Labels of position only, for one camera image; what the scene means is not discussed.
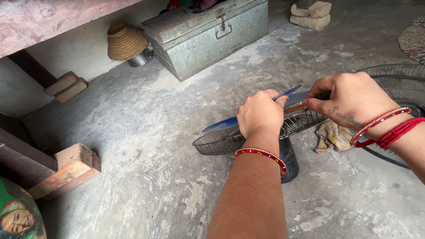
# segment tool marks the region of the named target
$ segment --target finger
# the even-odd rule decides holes
[[[324,91],[331,91],[334,87],[334,82],[335,76],[327,76],[318,79],[307,93],[306,98],[313,98]]]
[[[287,102],[288,97],[287,96],[282,96],[279,97],[275,100],[275,102],[281,107],[284,108],[285,107],[285,103]]]
[[[332,108],[332,100],[319,100],[316,98],[308,98],[303,101],[304,106],[309,110],[323,114],[325,116],[329,115],[329,109]]]
[[[275,98],[276,96],[279,96],[280,95],[279,92],[277,92],[277,91],[275,91],[273,89],[263,90],[263,92],[268,93],[272,99]]]

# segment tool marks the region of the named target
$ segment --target cloth rag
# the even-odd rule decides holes
[[[333,148],[336,148],[339,152],[351,149],[350,140],[353,135],[350,130],[338,126],[332,121],[323,123],[316,131],[316,134],[319,136],[319,142],[316,147],[318,154],[323,154]]]

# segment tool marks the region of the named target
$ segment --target concrete floor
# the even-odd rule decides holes
[[[82,142],[102,159],[100,175],[41,207],[48,237],[203,238],[232,165],[191,145],[205,126],[260,89],[415,63],[397,36],[424,1],[332,2],[330,24],[312,31],[289,23],[293,1],[270,0],[268,35],[182,83],[157,59],[123,64],[26,116],[40,149]],[[361,149],[319,155],[314,128],[291,140],[300,175],[282,185],[289,238],[425,238],[425,187],[410,170]]]

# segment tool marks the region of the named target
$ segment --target woven basket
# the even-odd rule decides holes
[[[108,56],[112,60],[128,60],[139,55],[149,40],[140,29],[115,23],[108,30]]]

